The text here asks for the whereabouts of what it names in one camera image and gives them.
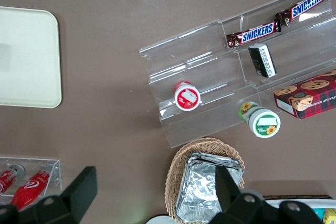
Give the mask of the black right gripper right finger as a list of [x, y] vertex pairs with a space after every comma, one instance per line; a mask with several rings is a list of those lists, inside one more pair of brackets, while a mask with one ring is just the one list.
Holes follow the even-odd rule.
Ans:
[[275, 208], [259, 192], [240, 190], [224, 166], [216, 167], [215, 181], [222, 211], [210, 223], [322, 223], [302, 202], [285, 200]]

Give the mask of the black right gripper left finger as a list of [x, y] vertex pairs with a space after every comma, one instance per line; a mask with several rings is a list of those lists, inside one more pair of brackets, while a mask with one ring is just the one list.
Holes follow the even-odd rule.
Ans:
[[97, 171], [85, 167], [59, 195], [40, 200], [18, 214], [17, 223], [80, 223], [98, 192]]

